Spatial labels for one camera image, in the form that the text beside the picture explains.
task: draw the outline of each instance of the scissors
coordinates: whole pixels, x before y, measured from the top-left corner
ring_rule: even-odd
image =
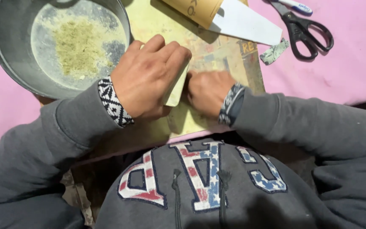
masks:
[[[292,13],[285,5],[278,2],[270,2],[273,7],[279,12],[282,20],[285,22],[287,30],[289,31],[290,45],[293,54],[300,60],[314,60],[318,55],[318,48],[324,52],[330,51],[334,46],[333,35],[322,24],[308,19],[300,18]],[[309,26],[314,26],[322,30],[321,35],[327,42],[327,47],[324,47],[310,32]],[[296,42],[302,41],[310,51],[311,56],[302,55],[297,49]]]

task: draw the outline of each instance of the patterned wristband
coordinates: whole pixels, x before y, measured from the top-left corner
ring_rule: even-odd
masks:
[[[134,124],[132,117],[126,112],[119,102],[109,76],[98,82],[98,92],[105,109],[115,123],[117,123],[120,127]]]
[[[220,113],[218,115],[218,123],[231,126],[234,124],[242,102],[244,101],[245,86],[242,86],[239,82],[236,82],[231,90],[228,91],[224,102],[221,105]]]

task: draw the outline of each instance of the hand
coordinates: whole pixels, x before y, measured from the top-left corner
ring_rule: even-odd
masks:
[[[161,35],[134,41],[111,73],[115,93],[134,119],[156,120],[170,113],[163,96],[191,52],[177,42],[165,45]]]
[[[221,105],[235,83],[228,72],[190,71],[186,79],[187,99],[196,110],[217,120]]]

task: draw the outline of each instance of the gray hoodie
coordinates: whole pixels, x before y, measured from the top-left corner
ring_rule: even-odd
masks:
[[[114,182],[95,228],[366,228],[366,111],[245,89],[232,128],[316,157],[318,195],[251,147],[204,139],[145,153]],[[80,229],[59,183],[105,132],[122,131],[97,84],[0,140],[0,228]]]

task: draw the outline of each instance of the scissor blade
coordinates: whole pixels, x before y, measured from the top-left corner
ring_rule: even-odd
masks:
[[[282,3],[275,3],[272,1],[270,3],[272,4],[273,7],[275,7],[275,9],[280,13],[280,15],[285,15],[290,12],[290,10]]]

